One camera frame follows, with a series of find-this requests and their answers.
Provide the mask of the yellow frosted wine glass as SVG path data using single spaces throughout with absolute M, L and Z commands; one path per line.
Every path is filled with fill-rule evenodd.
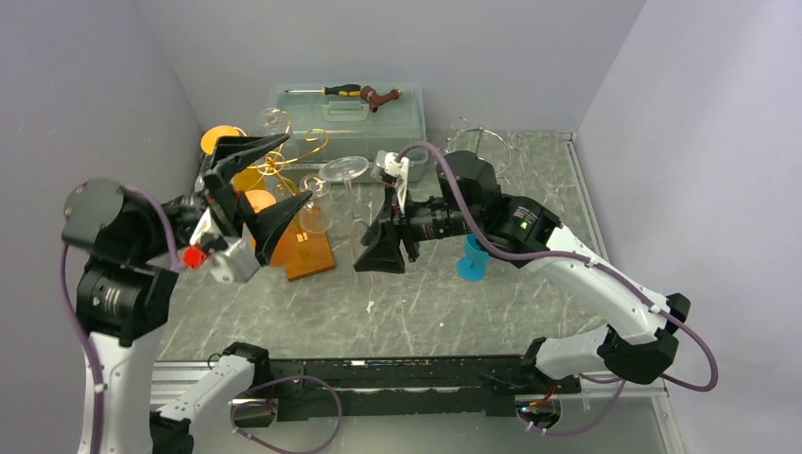
M 240 127 L 219 125 L 203 134 L 200 140 L 200 167 L 197 183 L 201 183 L 201 175 L 214 167 L 218 161 L 231 157 L 251 147 L 257 137 L 249 136 Z M 264 177 L 256 170 L 254 164 L 235 174 L 232 179 L 236 190 L 262 190 L 265 188 Z

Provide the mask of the silver wire cup rack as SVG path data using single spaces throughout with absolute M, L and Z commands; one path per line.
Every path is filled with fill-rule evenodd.
M 500 182 L 509 183 L 513 152 L 518 151 L 520 137 L 513 134 L 505 138 L 501 133 L 484 126 L 472 126 L 469 120 L 459 117 L 459 124 L 450 125 L 452 134 L 446 138 L 445 153 L 458 150 L 470 151 L 482 161 L 491 164 Z

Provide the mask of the clear stemless glass front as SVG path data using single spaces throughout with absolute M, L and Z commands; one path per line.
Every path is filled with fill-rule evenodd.
M 330 183 L 318 174 L 304 176 L 299 188 L 311 193 L 299 213 L 301 226 L 310 233 L 324 233 L 332 225 L 333 196 Z

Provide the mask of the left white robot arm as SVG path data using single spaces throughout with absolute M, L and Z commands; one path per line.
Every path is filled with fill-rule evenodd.
M 166 203 L 105 178 L 70 193 L 61 240 L 88 256 L 76 289 L 62 294 L 85 358 L 79 452 L 189 453 L 210 412 L 270 388 L 269 352 L 237 342 L 175 401 L 158 410 L 149 403 L 180 272 L 207 263 L 219 282 L 249 281 L 309 200 L 304 191 L 258 210 L 233 187 L 235 174 L 287 140 L 247 138 L 202 173 L 193 193 Z

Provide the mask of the blue plastic wine glass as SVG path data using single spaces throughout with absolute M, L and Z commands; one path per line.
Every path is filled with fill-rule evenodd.
M 468 235 L 463 242 L 463 256 L 457 261 L 457 274 L 467 282 L 481 281 L 490 260 L 490 254 L 481 247 L 476 237 Z

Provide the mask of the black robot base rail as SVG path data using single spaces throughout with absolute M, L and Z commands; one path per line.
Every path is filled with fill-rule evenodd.
M 239 426 L 338 415 L 512 417 L 529 402 L 551 409 L 558 397 L 581 390 L 578 378 L 554 381 L 519 355 L 281 358 L 270 367 L 275 384 L 236 397 Z

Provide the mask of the small clear cup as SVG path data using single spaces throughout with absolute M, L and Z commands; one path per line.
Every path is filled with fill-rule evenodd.
M 368 219 L 365 218 L 365 214 L 369 214 L 370 211 L 365 211 L 359 203 L 355 180 L 368 170 L 369 164 L 368 159 L 363 156 L 345 156 L 326 163 L 320 170 L 320 175 L 325 181 L 342 184 L 344 187 L 352 219 L 349 234 L 349 252 L 352 258 L 352 268 L 356 273 L 357 260 L 366 250 L 366 246 L 361 244 L 361 240 L 370 227 Z

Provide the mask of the clear wine glass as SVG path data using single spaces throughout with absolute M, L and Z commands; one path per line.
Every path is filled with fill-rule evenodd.
M 278 108 L 268 108 L 260 112 L 257 116 L 256 131 L 257 136 L 269 136 L 279 133 L 284 133 L 288 136 L 287 141 L 274 149 L 274 151 L 281 154 L 280 161 L 289 161 L 299 156 L 300 151 L 295 140 L 292 120 L 286 111 Z

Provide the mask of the gold wire wine glass rack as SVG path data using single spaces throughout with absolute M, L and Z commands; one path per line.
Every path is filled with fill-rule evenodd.
M 259 140 L 285 134 L 285 142 L 265 152 L 246 170 L 260 174 L 245 191 L 253 211 L 285 215 L 288 225 L 275 245 L 271 267 L 284 269 L 289 282 L 311 277 L 336 267 L 327 238 L 331 201 L 328 183 L 318 175 L 309 174 L 295 183 L 286 177 L 289 165 L 305 155 L 296 146 L 289 114 L 269 108 L 259 115 Z

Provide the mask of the orange plastic wine glass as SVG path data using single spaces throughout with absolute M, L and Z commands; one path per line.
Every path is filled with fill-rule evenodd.
M 254 242 L 254 252 L 258 263 L 272 266 L 277 251 L 286 249 L 281 246 L 289 224 L 300 210 L 303 201 L 298 196 L 277 200 L 267 190 L 249 190 L 246 200 L 253 211 L 253 220 L 248 224 Z

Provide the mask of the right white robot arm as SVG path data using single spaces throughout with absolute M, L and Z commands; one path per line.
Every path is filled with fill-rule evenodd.
M 481 279 L 485 260 L 494 258 L 542 273 L 604 320 L 589 333 L 536 340 L 520 370 L 527 389 L 542 393 L 567 376 L 599 371 L 643 385 L 665 376 L 679 348 L 676 334 L 685 328 L 688 298 L 648 290 L 622 274 L 543 204 L 505 194 L 493 166 L 473 152 L 440 155 L 441 193 L 424 201 L 407 188 L 409 164 L 405 153 L 376 156 L 373 175 L 386 186 L 384 201 L 361 240 L 356 271 L 402 274 L 423 242 L 467 236 L 458 262 L 464 280 Z

